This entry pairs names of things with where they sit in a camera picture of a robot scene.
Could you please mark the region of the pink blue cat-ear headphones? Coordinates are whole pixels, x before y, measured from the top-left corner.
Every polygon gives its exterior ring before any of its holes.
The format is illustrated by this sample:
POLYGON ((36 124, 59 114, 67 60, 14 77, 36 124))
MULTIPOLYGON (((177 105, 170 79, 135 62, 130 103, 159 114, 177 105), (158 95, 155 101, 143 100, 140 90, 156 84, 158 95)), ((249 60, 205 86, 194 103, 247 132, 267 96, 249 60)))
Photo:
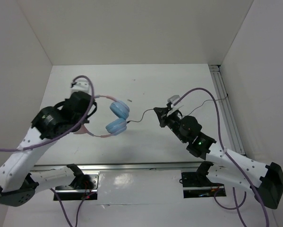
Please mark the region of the pink blue cat-ear headphones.
POLYGON ((95 99, 98 98, 106 98, 112 101, 110 110, 118 117, 118 119, 106 125, 105 129, 108 132, 108 134, 106 135, 94 135, 84 125, 82 125, 77 132, 74 132, 74 134, 88 134, 92 137, 108 138, 111 136, 119 135, 127 129, 127 118, 129 117, 130 112, 129 107, 124 102, 112 96, 96 95, 95 99))

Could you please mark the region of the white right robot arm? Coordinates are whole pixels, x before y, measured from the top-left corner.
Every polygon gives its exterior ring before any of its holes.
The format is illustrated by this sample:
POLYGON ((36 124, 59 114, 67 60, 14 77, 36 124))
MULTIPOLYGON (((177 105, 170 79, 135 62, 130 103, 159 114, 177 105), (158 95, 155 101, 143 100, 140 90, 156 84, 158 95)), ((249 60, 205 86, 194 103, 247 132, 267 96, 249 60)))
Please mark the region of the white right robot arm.
POLYGON ((283 195, 283 170, 275 162, 261 163, 222 148, 220 142, 202 133, 195 117, 178 117, 179 110, 155 107, 160 127, 168 127, 174 135, 187 144, 187 151, 204 162, 198 168, 196 180, 200 185, 221 183, 238 187, 254 195, 258 202, 277 209, 283 195))

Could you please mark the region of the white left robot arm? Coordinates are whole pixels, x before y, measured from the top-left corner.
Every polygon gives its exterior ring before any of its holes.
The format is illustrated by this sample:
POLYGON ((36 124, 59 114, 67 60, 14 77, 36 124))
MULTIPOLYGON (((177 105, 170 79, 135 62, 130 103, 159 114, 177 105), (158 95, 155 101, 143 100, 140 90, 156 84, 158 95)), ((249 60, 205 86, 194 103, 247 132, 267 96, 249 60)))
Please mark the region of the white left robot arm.
POLYGON ((58 186, 92 190, 90 176, 75 164, 37 173, 31 170, 57 140, 87 123, 89 111, 96 105, 91 95, 78 91, 65 101, 40 110, 18 148, 0 167, 0 204, 18 207, 36 193, 58 186))

